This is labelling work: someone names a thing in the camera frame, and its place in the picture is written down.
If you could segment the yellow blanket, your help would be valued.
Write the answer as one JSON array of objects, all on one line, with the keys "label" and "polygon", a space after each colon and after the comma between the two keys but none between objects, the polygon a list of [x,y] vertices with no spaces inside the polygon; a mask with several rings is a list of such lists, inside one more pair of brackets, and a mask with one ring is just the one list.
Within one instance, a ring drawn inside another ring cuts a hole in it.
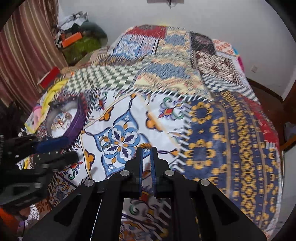
[{"label": "yellow blanket", "polygon": [[64,78],[61,81],[55,83],[41,97],[39,104],[37,104],[33,108],[30,116],[25,122],[25,129],[27,134],[35,133],[40,124],[45,121],[50,109],[49,103],[54,101],[58,97],[59,93],[66,85],[68,80],[68,78]]}]

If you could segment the pile of grey clothes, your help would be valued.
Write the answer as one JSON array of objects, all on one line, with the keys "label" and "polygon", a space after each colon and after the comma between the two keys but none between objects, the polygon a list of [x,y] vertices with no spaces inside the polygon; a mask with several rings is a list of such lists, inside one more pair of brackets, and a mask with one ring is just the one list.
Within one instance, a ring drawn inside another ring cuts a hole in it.
[{"label": "pile of grey clothes", "polygon": [[58,20],[58,29],[59,30],[68,30],[72,28],[74,24],[81,26],[85,21],[88,20],[88,13],[79,11],[72,15],[65,16]]}]

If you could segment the purple heart-shaped jewelry tin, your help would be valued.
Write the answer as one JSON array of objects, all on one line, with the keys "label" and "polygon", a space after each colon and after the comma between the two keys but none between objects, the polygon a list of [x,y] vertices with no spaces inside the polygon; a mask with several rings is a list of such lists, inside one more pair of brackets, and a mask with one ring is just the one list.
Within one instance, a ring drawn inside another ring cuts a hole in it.
[{"label": "purple heart-shaped jewelry tin", "polygon": [[49,103],[45,119],[47,135],[59,139],[60,147],[69,148],[78,138],[88,114],[88,101],[84,94],[66,94],[62,100]]}]

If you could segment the orange box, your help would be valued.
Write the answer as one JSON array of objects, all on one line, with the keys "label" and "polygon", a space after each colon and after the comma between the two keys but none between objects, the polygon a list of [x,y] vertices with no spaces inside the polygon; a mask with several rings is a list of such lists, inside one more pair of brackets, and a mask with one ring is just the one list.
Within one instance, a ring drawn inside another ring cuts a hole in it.
[{"label": "orange box", "polygon": [[80,32],[77,32],[73,35],[71,35],[70,37],[67,37],[66,39],[64,39],[62,41],[62,46],[63,48],[68,47],[69,45],[73,44],[74,42],[76,42],[77,40],[82,39],[82,35]]}]

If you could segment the white wall socket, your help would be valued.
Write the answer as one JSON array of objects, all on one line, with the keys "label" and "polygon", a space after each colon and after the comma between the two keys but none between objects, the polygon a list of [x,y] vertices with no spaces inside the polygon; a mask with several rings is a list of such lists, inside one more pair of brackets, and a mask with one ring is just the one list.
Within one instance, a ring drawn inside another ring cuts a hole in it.
[{"label": "white wall socket", "polygon": [[252,68],[251,68],[251,71],[253,72],[253,73],[256,73],[257,72],[257,70],[258,70],[258,68],[254,65],[254,66],[252,66]]}]

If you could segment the jewelry pieces in tin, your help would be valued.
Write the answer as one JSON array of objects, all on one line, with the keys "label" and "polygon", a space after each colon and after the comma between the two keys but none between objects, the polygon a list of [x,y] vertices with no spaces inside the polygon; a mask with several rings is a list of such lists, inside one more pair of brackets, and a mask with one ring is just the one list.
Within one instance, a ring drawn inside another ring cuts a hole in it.
[{"label": "jewelry pieces in tin", "polygon": [[72,115],[69,112],[62,111],[53,119],[51,130],[63,129],[65,130],[71,124]]}]

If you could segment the red and white box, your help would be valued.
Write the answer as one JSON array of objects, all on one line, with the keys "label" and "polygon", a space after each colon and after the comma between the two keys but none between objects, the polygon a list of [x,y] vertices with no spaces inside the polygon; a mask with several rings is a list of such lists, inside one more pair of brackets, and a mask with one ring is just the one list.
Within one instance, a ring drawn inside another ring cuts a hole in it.
[{"label": "red and white box", "polygon": [[47,89],[50,87],[55,80],[61,77],[60,69],[55,66],[52,70],[46,73],[41,80],[37,83],[38,87],[41,87],[42,90]]}]

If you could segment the green patterned covered stand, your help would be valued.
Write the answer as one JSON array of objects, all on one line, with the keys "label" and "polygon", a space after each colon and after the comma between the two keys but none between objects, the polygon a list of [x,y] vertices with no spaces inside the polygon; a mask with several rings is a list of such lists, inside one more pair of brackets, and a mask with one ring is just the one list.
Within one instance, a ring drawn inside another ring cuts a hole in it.
[{"label": "green patterned covered stand", "polygon": [[101,47],[101,43],[94,37],[84,36],[73,44],[62,49],[62,53],[69,66],[77,64],[88,53]]}]

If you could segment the colourful patchwork bedspread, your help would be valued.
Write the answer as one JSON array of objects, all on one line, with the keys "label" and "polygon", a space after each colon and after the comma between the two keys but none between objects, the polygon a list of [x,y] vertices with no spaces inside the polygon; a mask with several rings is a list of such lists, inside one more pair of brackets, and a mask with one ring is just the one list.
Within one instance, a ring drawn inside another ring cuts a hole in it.
[{"label": "colourful patchwork bedspread", "polygon": [[209,179],[271,237],[281,202],[278,135],[229,43],[136,26],[65,78],[55,100],[84,93],[91,101],[74,145],[79,159],[53,176],[47,199],[31,206],[29,228],[83,181],[107,180],[149,144],[183,177]]}]

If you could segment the striped red brown curtain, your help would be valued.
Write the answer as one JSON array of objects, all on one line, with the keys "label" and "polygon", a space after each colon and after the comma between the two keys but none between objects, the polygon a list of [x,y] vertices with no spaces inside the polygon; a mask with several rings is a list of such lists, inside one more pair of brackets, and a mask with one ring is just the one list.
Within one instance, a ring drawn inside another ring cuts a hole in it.
[{"label": "striped red brown curtain", "polygon": [[58,1],[1,1],[1,100],[30,113],[40,98],[39,80],[68,64],[54,33]]}]

